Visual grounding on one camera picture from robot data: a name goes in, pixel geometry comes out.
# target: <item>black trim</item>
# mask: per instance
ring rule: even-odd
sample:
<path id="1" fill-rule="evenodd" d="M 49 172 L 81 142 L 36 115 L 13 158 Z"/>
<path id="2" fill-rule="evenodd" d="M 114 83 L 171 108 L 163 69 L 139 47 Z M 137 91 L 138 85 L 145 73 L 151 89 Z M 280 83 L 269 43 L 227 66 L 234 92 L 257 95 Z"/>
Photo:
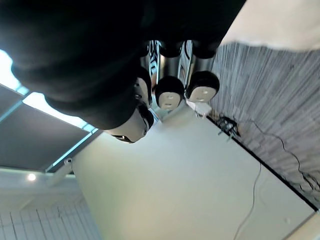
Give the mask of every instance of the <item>black trim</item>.
<path id="1" fill-rule="evenodd" d="M 215 121 L 207 116 L 206 117 L 210 122 L 212 122 L 214 125 L 219 127 Z M 275 175 L 281 182 L 283 182 L 289 189 L 291 189 L 296 195 L 298 195 L 299 198 L 301 198 L 303 201 L 305 201 L 306 204 L 310 206 L 315 212 L 317 212 L 319 209 L 310 202 L 305 196 L 303 196 L 300 192 L 298 192 L 292 185 L 290 185 L 286 180 L 284 180 L 275 170 L 273 170 L 268 164 L 266 164 L 264 161 L 262 161 L 261 158 L 259 158 L 253 151 L 248 149 L 245 145 L 243 145 L 240 141 L 238 141 L 236 138 L 232 137 L 232 139 L 240 146 L 242 147 L 248 154 L 250 154 L 253 158 L 255 158 L 259 163 L 261 163 L 266 169 L 268 169 L 273 175 Z"/>

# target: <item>ceiling light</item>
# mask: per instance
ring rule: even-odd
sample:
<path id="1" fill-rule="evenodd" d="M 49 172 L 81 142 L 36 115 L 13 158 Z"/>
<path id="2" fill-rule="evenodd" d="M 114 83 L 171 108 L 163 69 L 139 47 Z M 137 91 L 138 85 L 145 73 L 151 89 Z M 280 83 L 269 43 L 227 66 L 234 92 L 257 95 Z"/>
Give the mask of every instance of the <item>ceiling light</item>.
<path id="1" fill-rule="evenodd" d="M 66 123 L 69 123 L 69 124 L 76 126 L 78 128 L 82 129 L 84 126 L 87 125 L 87 123 L 79 117 L 65 115 L 65 114 L 53 109 L 46 102 L 45 96 L 41 93 L 37 93 L 37 92 L 31 93 L 29 96 L 27 96 L 23 100 L 23 103 L 30 106 L 30 107 L 38 109 L 46 114 L 49 114 L 53 117 L 56 117 L 57 119 L 65 121 Z"/>
<path id="2" fill-rule="evenodd" d="M 36 180 L 37 177 L 35 174 L 30 173 L 26 178 L 28 179 L 28 181 L 33 182 L 34 180 Z"/>
<path id="3" fill-rule="evenodd" d="M 16 91 L 21 84 L 11 72 L 11 65 L 12 59 L 5 51 L 0 50 L 0 84 Z"/>

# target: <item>ceiling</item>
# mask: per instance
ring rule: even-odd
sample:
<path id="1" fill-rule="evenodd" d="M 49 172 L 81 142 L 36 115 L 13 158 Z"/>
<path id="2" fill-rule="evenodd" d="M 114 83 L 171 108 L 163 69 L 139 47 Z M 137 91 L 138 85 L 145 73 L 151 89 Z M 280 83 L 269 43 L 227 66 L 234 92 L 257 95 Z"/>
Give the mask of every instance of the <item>ceiling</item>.
<path id="1" fill-rule="evenodd" d="M 27 97 L 0 84 L 0 167 L 55 172 L 100 134 L 25 104 Z"/>
<path id="2" fill-rule="evenodd" d="M 68 175 L 50 185 L 51 173 L 35 172 L 36 180 L 27 180 L 29 171 L 0 169 L 0 212 L 51 208 L 84 202 L 76 178 Z"/>
<path id="3" fill-rule="evenodd" d="M 249 149 L 320 207 L 320 50 L 290 52 L 231 43 L 221 46 L 213 72 L 220 90 L 213 109 L 235 118 Z M 310 174 L 303 179 L 300 171 Z"/>

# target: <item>ceiling panel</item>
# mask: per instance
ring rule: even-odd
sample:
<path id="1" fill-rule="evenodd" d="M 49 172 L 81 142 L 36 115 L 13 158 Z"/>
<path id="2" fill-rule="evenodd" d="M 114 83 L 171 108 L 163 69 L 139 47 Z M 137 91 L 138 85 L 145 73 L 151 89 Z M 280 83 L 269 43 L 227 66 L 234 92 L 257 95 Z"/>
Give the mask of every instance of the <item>ceiling panel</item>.
<path id="1" fill-rule="evenodd" d="M 44 171 L 87 134 L 22 104 L 0 124 L 0 166 Z"/>
<path id="2" fill-rule="evenodd" d="M 0 116 L 22 98 L 23 97 L 20 94 L 0 84 Z"/>
<path id="3" fill-rule="evenodd" d="M 85 140 L 83 143 L 81 143 L 75 150 L 73 150 L 70 154 L 65 156 L 64 159 L 67 158 L 73 158 L 77 153 L 79 153 L 81 150 L 83 150 L 88 144 L 90 144 L 93 140 L 95 140 L 103 131 L 98 130 L 94 134 L 92 134 L 87 140 Z M 48 170 L 48 173 L 55 173 L 59 168 L 61 168 L 64 165 L 64 161 L 58 162 L 54 167 Z"/>

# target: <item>white wall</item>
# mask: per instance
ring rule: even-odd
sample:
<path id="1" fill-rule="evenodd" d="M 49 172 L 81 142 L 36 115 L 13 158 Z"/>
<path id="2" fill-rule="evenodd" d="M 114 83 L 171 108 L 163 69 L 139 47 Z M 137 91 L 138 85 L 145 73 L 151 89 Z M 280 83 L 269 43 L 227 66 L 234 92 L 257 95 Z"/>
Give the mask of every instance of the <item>white wall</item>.
<path id="1" fill-rule="evenodd" d="M 86 204 L 0 212 L 1 240 L 101 240 Z"/>
<path id="2" fill-rule="evenodd" d="M 103 239 L 232 240 L 260 164 L 183 109 L 135 144 L 102 134 L 73 170 Z M 313 210 L 264 167 L 239 240 L 282 240 Z"/>
<path id="3" fill-rule="evenodd" d="M 320 240 L 320 212 L 310 218 L 288 240 Z"/>

